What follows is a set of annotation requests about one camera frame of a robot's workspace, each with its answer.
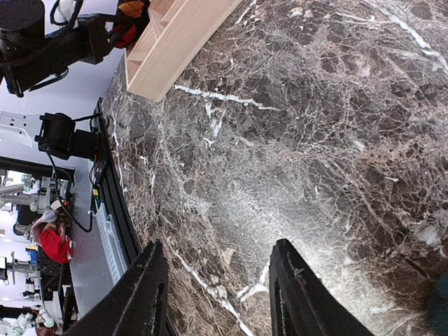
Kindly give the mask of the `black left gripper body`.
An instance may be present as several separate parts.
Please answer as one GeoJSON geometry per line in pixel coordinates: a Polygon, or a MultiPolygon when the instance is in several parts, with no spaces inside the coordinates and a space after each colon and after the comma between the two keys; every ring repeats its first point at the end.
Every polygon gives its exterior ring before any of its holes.
{"type": "Polygon", "coordinates": [[[106,28],[123,22],[119,14],[81,15],[82,1],[74,1],[70,18],[45,34],[42,1],[1,2],[1,80],[19,98],[67,76],[77,62],[96,65],[123,35],[106,28]]]}

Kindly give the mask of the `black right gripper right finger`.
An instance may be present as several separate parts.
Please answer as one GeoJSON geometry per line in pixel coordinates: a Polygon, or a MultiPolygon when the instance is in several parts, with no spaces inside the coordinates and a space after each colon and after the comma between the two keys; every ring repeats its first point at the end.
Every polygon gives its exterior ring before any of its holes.
{"type": "Polygon", "coordinates": [[[269,264],[273,335],[371,335],[321,283],[295,247],[280,239],[269,264]]]}

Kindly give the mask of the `dark green sock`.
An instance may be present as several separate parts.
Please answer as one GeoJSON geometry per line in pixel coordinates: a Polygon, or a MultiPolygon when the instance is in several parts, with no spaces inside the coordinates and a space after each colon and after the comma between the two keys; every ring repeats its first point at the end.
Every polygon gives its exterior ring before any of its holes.
{"type": "Polygon", "coordinates": [[[436,335],[447,336],[448,311],[447,311],[448,275],[445,272],[433,287],[430,296],[428,322],[436,335]]]}

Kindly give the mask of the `black red yellow argyle sock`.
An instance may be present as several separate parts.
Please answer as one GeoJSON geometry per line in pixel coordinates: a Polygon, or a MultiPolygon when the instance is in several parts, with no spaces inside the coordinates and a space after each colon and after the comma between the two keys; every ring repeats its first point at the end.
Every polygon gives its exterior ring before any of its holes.
{"type": "Polygon", "coordinates": [[[113,46],[124,49],[136,43],[150,22],[148,9],[150,1],[121,1],[117,16],[124,22],[113,24],[113,46]]]}

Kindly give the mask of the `wooden compartment box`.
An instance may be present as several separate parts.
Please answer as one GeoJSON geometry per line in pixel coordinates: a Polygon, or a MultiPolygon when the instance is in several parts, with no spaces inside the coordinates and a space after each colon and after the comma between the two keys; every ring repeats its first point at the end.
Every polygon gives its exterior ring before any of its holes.
{"type": "Polygon", "coordinates": [[[239,0],[151,1],[150,22],[125,51],[127,91],[161,102],[239,0]]]}

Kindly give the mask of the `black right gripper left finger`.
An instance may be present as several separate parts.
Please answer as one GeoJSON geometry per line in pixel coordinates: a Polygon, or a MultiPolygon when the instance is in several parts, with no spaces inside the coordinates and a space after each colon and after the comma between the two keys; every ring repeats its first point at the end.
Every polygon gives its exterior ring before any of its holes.
{"type": "Polygon", "coordinates": [[[168,264],[161,242],[151,242],[111,291],[64,334],[166,335],[168,264]]]}

